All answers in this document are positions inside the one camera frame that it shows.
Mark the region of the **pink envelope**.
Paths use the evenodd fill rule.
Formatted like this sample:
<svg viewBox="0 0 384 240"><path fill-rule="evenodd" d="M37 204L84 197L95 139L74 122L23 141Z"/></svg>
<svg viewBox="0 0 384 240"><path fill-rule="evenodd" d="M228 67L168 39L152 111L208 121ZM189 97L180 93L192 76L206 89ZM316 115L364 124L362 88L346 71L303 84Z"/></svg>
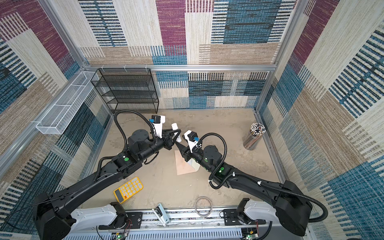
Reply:
<svg viewBox="0 0 384 240"><path fill-rule="evenodd" d="M200 168L200 165L194 159L186 162L179 150L175 151L175 162L178 176L195 173Z"/></svg>

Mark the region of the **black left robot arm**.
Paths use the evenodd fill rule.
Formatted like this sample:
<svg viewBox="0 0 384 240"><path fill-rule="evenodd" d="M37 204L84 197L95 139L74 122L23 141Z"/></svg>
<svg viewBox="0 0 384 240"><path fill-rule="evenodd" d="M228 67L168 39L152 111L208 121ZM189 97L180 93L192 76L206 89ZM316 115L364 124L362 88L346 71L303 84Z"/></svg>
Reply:
<svg viewBox="0 0 384 240"><path fill-rule="evenodd" d="M142 118L150 127L152 138L148 137L145 130L137 130L127 138L118 122L118 115L121 113L123 111L114 114L114 122L124 140L124 148L119 154L101 158L93 174L72 186L51 195L38 195L32 205L11 212L5 218L5 224L18 230L19 227L10 223L11 217L32 210L35 223L32 231L37 232L42 240L62 240L79 224L72 216L77 207L106 187L129 177L146 164L150 156L157 157L161 149L171 150L180 136L180 129L157 131L155 128L161 124L158 116L154 115L148 120L141 113L133 111L133 114Z"/></svg>

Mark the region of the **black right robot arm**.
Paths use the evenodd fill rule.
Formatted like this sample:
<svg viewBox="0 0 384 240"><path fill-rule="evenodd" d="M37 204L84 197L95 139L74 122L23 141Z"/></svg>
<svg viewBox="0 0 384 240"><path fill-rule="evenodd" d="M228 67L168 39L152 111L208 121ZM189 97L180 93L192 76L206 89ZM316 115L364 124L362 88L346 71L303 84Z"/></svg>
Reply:
<svg viewBox="0 0 384 240"><path fill-rule="evenodd" d="M177 141L174 144L185 161L194 160L210 173L209 185L213 189L225 186L263 200L276 210L276 217L286 230L301 237L309 223L321 222L328 217L325 205L304 195L293 182L270 182L225 163L228 146L221 135L207 133L200 138L194 135L194 140L196 145L193 147Z"/></svg>

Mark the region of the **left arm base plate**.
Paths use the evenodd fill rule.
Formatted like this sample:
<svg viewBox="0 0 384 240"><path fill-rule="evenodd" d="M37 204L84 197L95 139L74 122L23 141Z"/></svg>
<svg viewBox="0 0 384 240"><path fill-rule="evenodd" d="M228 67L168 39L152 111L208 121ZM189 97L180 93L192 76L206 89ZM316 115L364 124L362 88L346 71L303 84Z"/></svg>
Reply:
<svg viewBox="0 0 384 240"><path fill-rule="evenodd" d="M118 215L110 225L98 226L98 230L128 230L139 229L142 223L143 212L128 212Z"/></svg>

